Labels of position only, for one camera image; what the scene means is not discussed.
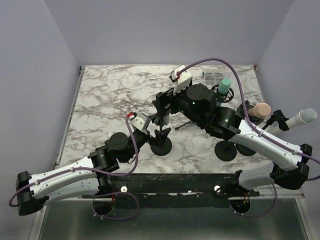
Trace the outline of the grey mesh microphone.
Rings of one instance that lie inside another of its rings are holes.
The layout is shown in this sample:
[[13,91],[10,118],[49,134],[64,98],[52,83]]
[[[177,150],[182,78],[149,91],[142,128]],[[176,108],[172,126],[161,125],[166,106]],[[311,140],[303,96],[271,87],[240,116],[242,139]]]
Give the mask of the grey mesh microphone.
[[170,123],[170,115],[169,114],[164,115],[161,119],[162,119],[162,122],[161,122],[162,127],[167,126]]

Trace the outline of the black round-base mic stand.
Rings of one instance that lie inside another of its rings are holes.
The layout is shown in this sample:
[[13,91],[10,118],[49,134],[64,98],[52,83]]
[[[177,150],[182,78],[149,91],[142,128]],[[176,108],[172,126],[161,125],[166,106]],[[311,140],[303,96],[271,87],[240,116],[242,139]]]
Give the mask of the black round-base mic stand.
[[151,121],[158,126],[158,129],[154,130],[154,137],[151,137],[149,141],[150,149],[157,156],[165,156],[172,150],[173,145],[168,137],[172,129],[164,128],[165,118],[161,118],[159,113],[152,115]]

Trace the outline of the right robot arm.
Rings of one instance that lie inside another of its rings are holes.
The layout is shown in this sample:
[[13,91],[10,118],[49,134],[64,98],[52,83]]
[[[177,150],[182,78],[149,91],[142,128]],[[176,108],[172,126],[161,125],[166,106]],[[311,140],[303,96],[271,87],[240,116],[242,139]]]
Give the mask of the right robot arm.
[[201,83],[179,93],[172,88],[159,92],[152,103],[161,126],[167,125],[169,114],[180,112],[212,137],[243,145],[271,161],[262,167],[238,171],[238,179],[230,183],[230,191],[236,196],[272,184],[297,190],[309,177],[309,156],[301,146],[250,126],[239,112],[229,107],[217,106],[216,93]]

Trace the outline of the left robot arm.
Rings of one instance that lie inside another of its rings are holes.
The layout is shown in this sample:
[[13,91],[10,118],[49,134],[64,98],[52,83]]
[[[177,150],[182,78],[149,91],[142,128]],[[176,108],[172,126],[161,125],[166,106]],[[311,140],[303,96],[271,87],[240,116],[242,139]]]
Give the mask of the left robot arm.
[[107,197],[111,185],[105,177],[126,177],[138,166],[139,151],[144,144],[162,149],[166,145],[170,128],[159,128],[151,135],[148,131],[152,118],[143,113],[129,113],[125,123],[129,135],[114,133],[98,147],[74,163],[63,167],[31,174],[22,171],[17,175],[9,206],[18,209],[19,216],[27,216],[43,209],[49,203],[77,196]]

